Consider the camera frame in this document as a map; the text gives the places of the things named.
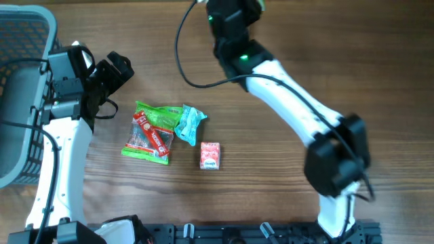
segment green snack wrapper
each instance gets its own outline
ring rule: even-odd
[[[174,139],[175,126],[179,123],[182,116],[181,107],[162,106],[154,108],[143,102],[136,101],[136,112],[144,111],[146,118],[151,122],[167,148]],[[169,164],[169,155],[159,157],[158,152],[153,148],[148,138],[143,134],[142,129],[136,120],[132,120],[130,138],[122,149],[122,155],[146,159],[148,161]]]

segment red candy wrapper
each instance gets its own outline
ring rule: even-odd
[[[201,143],[201,169],[220,169],[220,143]]]
[[[169,150],[160,138],[160,135],[155,131],[151,123],[149,123],[144,111],[135,113],[133,118],[136,120],[137,124],[139,124],[140,128],[142,128],[144,135],[148,138],[149,142],[151,142],[152,146],[158,151],[158,156],[162,157],[169,154]]]

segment snack package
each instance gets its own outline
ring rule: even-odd
[[[169,150],[165,146],[163,140],[160,138],[160,135],[157,133],[157,130],[151,125],[149,120],[146,118],[144,111],[140,111],[139,113],[135,113],[133,118],[136,120],[137,124],[139,124],[140,128],[146,138],[151,142],[152,146],[157,150],[158,156],[166,156],[169,154]]]
[[[174,139],[175,126],[179,123],[182,116],[182,108],[170,106],[153,108],[139,101],[136,103],[137,115],[135,116],[138,118],[139,123],[135,119],[132,120],[130,138],[122,149],[122,155],[137,159],[146,159],[164,165],[169,164],[169,154],[162,153],[162,150],[153,146],[153,143],[155,144],[156,141],[149,139],[152,138],[152,134],[148,136],[144,134],[144,127],[146,122],[148,122],[150,126],[146,127],[150,129],[152,126],[164,143],[164,147],[160,149],[166,148],[169,152],[170,145]]]
[[[201,143],[201,169],[220,169],[220,143]]]
[[[176,135],[188,143],[191,146],[196,146],[196,131],[197,126],[202,119],[208,116],[204,115],[203,112],[197,110],[196,108],[187,106],[184,104],[183,113],[179,125],[175,128]]]

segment robotic arm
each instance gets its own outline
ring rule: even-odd
[[[108,96],[134,74],[126,57],[116,52],[107,57],[113,65],[106,60],[96,64],[90,50],[81,45],[49,53],[52,80],[39,116],[43,130],[57,145],[44,137],[41,175],[26,231],[10,234],[8,243],[52,243],[53,239],[58,243],[74,243],[74,239],[78,243],[105,243],[104,237],[112,243],[119,243],[119,238],[134,242],[131,221],[111,224],[110,232],[102,229],[99,235],[85,227],[83,178],[94,121],[114,117],[97,116],[99,106],[108,102],[117,111]]]
[[[285,72],[272,54],[249,38],[248,26],[259,20],[261,13],[256,0],[209,0],[207,11],[216,40],[214,55],[228,78],[266,75],[286,84],[260,77],[239,81],[244,90],[276,111],[307,147],[304,174],[319,193],[318,224],[331,238],[339,237],[355,223],[354,194],[370,166],[363,121],[357,115],[344,118],[322,105]]]

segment green led light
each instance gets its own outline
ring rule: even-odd
[[[241,60],[246,61],[249,60],[249,56],[247,54],[242,55],[241,57],[239,57]]]

